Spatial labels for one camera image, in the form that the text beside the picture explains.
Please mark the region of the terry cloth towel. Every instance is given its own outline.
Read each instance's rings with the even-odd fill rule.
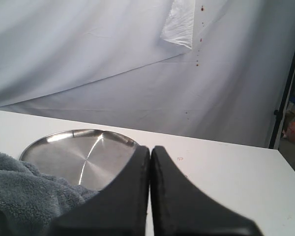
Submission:
[[[0,236],[40,236],[51,220],[97,194],[0,153]]]

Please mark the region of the metal plate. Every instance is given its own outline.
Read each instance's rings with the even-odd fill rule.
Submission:
[[[100,191],[123,169],[137,146],[134,140],[114,132],[70,130],[37,140],[20,159],[72,185]]]

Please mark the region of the gray towel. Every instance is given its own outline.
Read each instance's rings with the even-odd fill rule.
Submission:
[[[97,194],[0,153],[0,236],[40,236],[51,220]]]

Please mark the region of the stainless steel plate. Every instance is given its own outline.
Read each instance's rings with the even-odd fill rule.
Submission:
[[[119,174],[137,146],[134,140],[114,132],[70,130],[37,140],[20,159],[42,173],[100,191]]]

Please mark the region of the white table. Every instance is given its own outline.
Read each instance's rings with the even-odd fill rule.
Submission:
[[[43,136],[80,128],[118,132],[150,149],[164,146],[198,188],[253,219],[265,236],[295,236],[295,172],[277,150],[0,111],[0,151],[18,158]],[[147,235],[153,235],[150,213]]]

